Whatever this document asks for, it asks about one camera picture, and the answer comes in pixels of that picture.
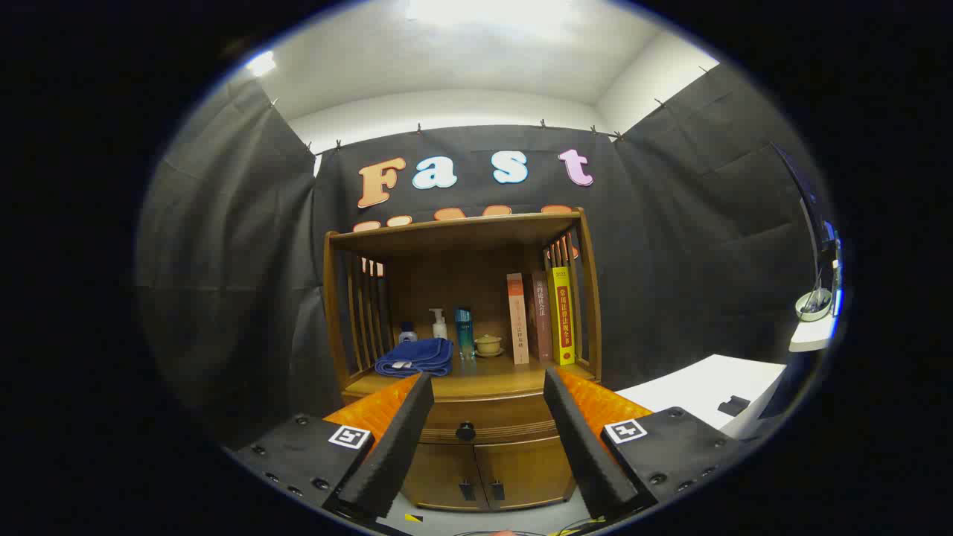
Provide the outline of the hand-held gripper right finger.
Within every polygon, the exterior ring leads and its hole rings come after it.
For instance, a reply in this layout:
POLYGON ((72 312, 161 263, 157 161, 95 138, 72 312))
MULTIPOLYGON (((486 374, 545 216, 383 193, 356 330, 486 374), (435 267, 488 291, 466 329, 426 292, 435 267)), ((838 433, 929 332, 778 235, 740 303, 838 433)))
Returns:
POLYGON ((545 373, 544 400, 592 517, 676 501, 741 455, 740 441, 686 409, 654 412, 559 367, 545 373))

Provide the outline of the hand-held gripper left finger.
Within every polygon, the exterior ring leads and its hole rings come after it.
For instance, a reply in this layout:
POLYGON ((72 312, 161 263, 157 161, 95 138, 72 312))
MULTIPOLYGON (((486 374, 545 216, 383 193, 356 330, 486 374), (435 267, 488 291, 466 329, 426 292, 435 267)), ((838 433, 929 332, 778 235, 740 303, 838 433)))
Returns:
POLYGON ((375 521, 401 492, 432 406, 431 374, 418 373, 329 416, 293 416, 231 456, 322 514, 375 521))

